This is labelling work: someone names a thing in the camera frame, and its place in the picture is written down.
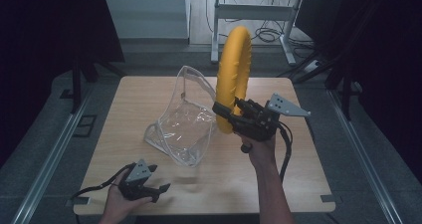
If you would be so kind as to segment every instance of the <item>forearm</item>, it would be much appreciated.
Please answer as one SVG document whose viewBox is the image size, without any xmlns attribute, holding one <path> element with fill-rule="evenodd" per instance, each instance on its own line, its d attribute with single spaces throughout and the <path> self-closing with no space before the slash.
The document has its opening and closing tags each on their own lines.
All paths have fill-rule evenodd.
<svg viewBox="0 0 422 224">
<path fill-rule="evenodd" d="M 295 223 L 277 166 L 256 167 L 260 203 L 260 224 Z"/>
</svg>

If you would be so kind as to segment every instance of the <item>yellow inflatable ring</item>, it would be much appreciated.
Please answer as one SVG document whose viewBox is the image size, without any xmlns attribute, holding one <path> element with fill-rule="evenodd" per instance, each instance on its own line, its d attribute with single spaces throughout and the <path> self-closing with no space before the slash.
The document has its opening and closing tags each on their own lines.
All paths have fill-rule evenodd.
<svg viewBox="0 0 422 224">
<path fill-rule="evenodd" d="M 239 26 L 230 32 L 221 55 L 215 89 L 216 102 L 236 115 L 240 115 L 240 110 L 235 107 L 235 97 L 244 99 L 248 88 L 251 50 L 251 35 L 247 28 Z M 217 125 L 224 133 L 233 132 L 232 124 L 219 115 Z"/>
</svg>

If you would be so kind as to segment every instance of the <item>wall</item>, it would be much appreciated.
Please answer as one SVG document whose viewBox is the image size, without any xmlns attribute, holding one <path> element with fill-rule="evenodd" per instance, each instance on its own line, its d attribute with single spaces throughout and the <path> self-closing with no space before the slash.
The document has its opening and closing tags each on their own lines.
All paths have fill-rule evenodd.
<svg viewBox="0 0 422 224">
<path fill-rule="evenodd" d="M 189 0 L 106 0 L 121 39 L 187 39 Z"/>
</svg>

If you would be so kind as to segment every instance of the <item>transparent bag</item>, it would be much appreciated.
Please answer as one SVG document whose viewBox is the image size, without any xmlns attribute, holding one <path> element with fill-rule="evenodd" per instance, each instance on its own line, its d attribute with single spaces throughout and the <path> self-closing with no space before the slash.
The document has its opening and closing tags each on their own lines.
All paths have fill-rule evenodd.
<svg viewBox="0 0 422 224">
<path fill-rule="evenodd" d="M 194 167 L 204 156 L 216 130 L 212 112 L 215 91 L 197 70 L 179 71 L 164 114 L 145 131 L 144 140 L 180 165 Z"/>
</svg>

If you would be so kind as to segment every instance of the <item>yellow ring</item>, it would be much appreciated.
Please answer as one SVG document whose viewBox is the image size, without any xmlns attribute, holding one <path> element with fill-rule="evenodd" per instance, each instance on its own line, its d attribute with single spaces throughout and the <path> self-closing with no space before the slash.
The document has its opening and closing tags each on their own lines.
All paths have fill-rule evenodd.
<svg viewBox="0 0 422 224">
<path fill-rule="evenodd" d="M 248 88 L 251 50 L 251 35 L 247 28 L 239 26 L 230 32 L 221 55 L 215 89 L 216 102 L 236 115 L 240 115 L 240 110 L 235 107 L 235 97 L 244 99 Z M 217 125 L 224 133 L 233 132 L 232 124 L 219 115 Z"/>
</svg>

